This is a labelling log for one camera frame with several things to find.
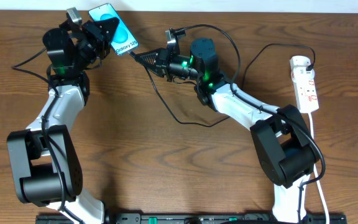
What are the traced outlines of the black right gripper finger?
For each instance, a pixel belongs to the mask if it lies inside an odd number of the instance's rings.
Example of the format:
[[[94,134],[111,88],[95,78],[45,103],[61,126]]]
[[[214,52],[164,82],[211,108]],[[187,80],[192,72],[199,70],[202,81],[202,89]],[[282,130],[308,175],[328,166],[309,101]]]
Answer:
[[[160,56],[163,58],[166,57],[167,50],[164,48],[158,48],[155,50],[151,50],[148,52],[136,54],[134,59],[139,64],[146,67],[156,67],[158,62],[160,61]]]
[[[149,66],[148,69],[161,78],[164,78],[167,75],[166,66]]]

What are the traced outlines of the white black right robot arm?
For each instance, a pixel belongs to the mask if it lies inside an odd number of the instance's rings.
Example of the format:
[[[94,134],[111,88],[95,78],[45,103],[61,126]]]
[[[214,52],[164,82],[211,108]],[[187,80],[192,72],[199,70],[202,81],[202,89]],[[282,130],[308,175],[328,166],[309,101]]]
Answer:
[[[313,128],[307,127],[302,117],[318,109],[313,86],[315,59],[301,55],[290,59],[297,105],[280,108],[248,95],[228,79],[219,68],[212,39],[194,40],[190,56],[181,55],[175,40],[169,41],[165,48],[132,56],[147,73],[170,82],[179,78],[184,83],[194,84],[203,105],[248,129],[259,164],[273,182],[275,220],[305,222],[306,186],[319,182],[324,175],[315,169],[315,164],[324,159],[313,139]]]

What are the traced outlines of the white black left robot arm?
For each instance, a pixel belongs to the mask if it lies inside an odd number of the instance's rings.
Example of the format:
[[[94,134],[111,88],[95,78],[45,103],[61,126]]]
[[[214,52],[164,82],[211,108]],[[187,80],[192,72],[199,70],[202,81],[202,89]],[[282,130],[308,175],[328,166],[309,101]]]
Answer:
[[[51,63],[41,79],[48,100],[36,119],[7,137],[16,196],[60,212],[73,223],[114,223],[104,202],[83,187],[83,173],[70,130],[90,95],[86,74],[110,52],[119,19],[67,19],[42,42]]]

